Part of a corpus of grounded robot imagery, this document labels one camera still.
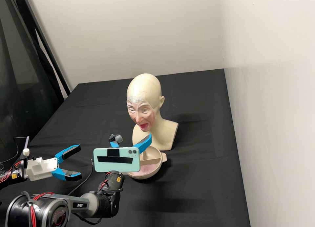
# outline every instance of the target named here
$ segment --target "black cable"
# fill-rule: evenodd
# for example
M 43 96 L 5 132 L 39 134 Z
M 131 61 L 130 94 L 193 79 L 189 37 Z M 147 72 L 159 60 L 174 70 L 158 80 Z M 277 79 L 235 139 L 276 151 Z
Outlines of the black cable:
M 23 192 L 21 192 L 21 194 L 24 194 L 27 197 L 27 200 L 28 200 L 28 203 L 29 203 L 30 200 L 31 200 L 31 197 L 30 197 L 29 193 L 27 191 L 23 191 Z M 29 227 L 33 227 L 32 215 L 31 215 L 31 207 L 30 206 L 29 206 Z
M 27 197 L 27 201 L 31 200 L 31 197 L 27 191 L 23 191 L 23 192 L 21 192 L 21 194 L 24 194 Z
M 88 178 L 92 175 L 93 169 L 94 169 L 94 159 L 91 159 L 91 161 L 92 161 L 92 168 L 91 168 L 90 174 L 88 175 L 88 177 L 87 177 L 82 183 L 80 183 L 80 184 L 79 184 L 78 186 L 76 186 L 70 193 L 68 193 L 68 196 L 69 196 L 70 194 L 72 194 L 75 190 L 77 190 L 82 184 L 84 184 L 85 181 L 87 181 Z
M 100 218 L 100 219 L 98 219 L 98 221 L 97 222 L 91 222 L 91 221 L 88 221 L 87 219 L 84 219 L 83 217 L 81 217 L 81 216 L 79 216 L 77 213 L 73 213 L 75 216 L 77 216 L 77 217 L 79 217 L 79 219 L 81 220 L 81 221 L 84 221 L 84 222 L 86 222 L 86 223 L 88 223 L 88 224 L 90 224 L 90 225 L 97 225 L 99 222 L 101 222 L 101 220 L 102 220 L 102 218 Z
M 0 166 L 2 166 L 2 167 L 0 168 L 0 171 L 4 169 L 4 165 L 3 165 L 2 163 L 5 163 L 5 162 L 7 162 L 7 161 L 10 161 L 10 160 L 14 159 L 14 158 L 19 154 L 19 146 L 17 145 L 17 142 L 16 142 L 16 140 L 15 140 L 16 138 L 27 138 L 27 137 L 13 137 L 13 140 L 14 140 L 15 145 L 16 145 L 16 154 L 15 154 L 14 157 L 11 157 L 10 159 L 7 159 L 7 160 L 5 160 L 5 161 L 0 161 Z

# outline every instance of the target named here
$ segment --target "mannequin mouth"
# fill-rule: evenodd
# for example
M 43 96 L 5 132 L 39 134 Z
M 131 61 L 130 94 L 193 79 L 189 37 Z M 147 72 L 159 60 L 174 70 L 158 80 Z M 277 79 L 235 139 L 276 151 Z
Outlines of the mannequin mouth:
M 141 129 L 146 129 L 149 126 L 149 123 L 139 125 Z

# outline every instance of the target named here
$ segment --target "mint green phone case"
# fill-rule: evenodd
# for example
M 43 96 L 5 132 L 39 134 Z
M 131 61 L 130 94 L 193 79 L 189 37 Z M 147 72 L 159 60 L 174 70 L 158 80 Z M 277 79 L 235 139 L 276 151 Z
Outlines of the mint green phone case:
M 140 153 L 137 147 L 96 148 L 93 151 L 96 172 L 138 172 Z

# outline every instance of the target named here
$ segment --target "table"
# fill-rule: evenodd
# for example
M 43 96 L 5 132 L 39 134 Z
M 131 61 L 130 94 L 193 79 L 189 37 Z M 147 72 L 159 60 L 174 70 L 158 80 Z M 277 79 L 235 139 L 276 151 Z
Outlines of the table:
M 126 177 L 120 209 L 99 226 L 250 226 L 224 70 L 158 76 L 165 102 L 161 115 L 179 123 L 167 162 L 147 180 Z M 82 150 L 62 168 L 90 172 L 93 149 L 108 147 L 111 133 L 132 144 L 134 123 L 126 107 L 130 79 L 79 84 L 31 142 L 44 159 L 73 144 Z M 96 190 L 104 179 L 94 172 L 73 195 Z M 0 225 L 21 191 L 67 194 L 80 181 L 48 178 L 11 185 L 0 192 Z M 74 215 L 71 226 L 90 226 Z

